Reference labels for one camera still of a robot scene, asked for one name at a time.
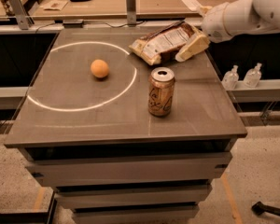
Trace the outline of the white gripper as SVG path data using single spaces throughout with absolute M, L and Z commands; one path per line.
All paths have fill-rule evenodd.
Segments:
M 214 43 L 220 43 L 232 39 L 224 23 L 224 12 L 227 6 L 228 3 L 223 3 L 213 8 L 211 6 L 197 7 L 198 14 L 204 17 L 201 25 L 203 34 L 198 33 L 190 37 L 175 56 L 178 62 L 184 62 L 207 49 L 209 40 Z

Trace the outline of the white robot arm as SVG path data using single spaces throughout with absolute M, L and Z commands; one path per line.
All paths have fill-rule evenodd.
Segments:
M 229 41 L 237 35 L 280 33 L 280 0 L 237 0 L 209 9 L 195 34 L 175 59 L 184 62 L 204 51 L 211 42 Z

